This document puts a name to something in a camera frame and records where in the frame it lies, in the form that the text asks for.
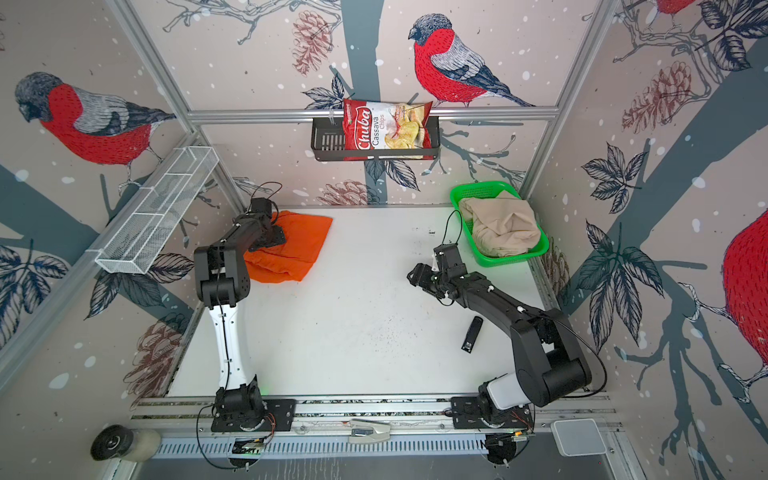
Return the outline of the beige shorts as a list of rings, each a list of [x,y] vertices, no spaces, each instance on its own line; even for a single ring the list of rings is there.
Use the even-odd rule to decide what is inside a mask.
[[[459,211],[472,226],[478,251],[490,258],[528,253],[541,239],[535,215],[527,201],[508,191],[495,198],[463,198]]]

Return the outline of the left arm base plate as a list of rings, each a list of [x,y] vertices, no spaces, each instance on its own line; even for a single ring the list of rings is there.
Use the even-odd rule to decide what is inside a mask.
[[[267,399],[222,403],[213,408],[211,431],[215,433],[287,432],[291,430],[296,401]]]

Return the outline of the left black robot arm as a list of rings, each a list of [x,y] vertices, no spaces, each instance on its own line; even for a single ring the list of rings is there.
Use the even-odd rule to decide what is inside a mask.
[[[281,246],[286,237],[272,212],[249,211],[236,217],[224,236],[194,252],[194,278],[199,300],[212,320],[219,353],[219,388],[213,404],[214,418],[226,424],[260,422],[267,407],[257,375],[250,368],[244,341],[245,300],[251,278],[245,255]]]

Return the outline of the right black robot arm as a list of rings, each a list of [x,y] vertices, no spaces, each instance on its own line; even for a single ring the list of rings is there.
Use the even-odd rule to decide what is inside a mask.
[[[451,277],[419,263],[407,279],[440,301],[479,314],[510,338],[513,373],[498,380],[500,394],[486,387],[497,409],[528,403],[543,407],[592,382],[589,363],[563,312],[527,305],[477,272]]]

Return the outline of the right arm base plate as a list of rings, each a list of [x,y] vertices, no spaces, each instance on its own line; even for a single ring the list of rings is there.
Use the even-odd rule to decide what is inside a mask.
[[[529,430],[534,425],[533,414],[529,407],[516,406],[498,410],[488,401],[481,401],[477,396],[451,397],[448,413],[453,427],[457,430]]]

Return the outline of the orange shorts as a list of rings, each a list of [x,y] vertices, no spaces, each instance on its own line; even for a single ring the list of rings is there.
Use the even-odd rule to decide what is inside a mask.
[[[266,284],[301,282],[317,261],[332,222],[325,216],[282,212],[276,225],[283,229],[286,242],[244,254],[250,279]]]

